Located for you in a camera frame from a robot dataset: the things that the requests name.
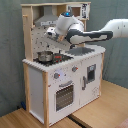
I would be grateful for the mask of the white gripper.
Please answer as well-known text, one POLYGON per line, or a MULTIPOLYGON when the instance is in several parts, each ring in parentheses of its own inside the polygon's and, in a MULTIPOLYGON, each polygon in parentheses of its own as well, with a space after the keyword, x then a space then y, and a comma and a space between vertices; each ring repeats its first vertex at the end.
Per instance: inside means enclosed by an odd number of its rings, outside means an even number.
POLYGON ((57 39, 59 37, 59 35, 55 32, 54 27, 49 27, 45 33, 45 36, 50 37, 52 39, 57 39))

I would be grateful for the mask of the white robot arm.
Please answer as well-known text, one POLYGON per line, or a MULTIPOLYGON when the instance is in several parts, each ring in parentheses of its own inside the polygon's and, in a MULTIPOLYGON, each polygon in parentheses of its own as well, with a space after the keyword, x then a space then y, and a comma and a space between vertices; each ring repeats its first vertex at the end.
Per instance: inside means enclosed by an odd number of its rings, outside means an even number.
POLYGON ((48 42, 61 42, 66 39, 73 45, 120 37, 128 37, 128 19, 112 19, 100 30, 84 32, 83 23, 71 12, 61 13, 56 26, 49 27, 45 34, 48 42))

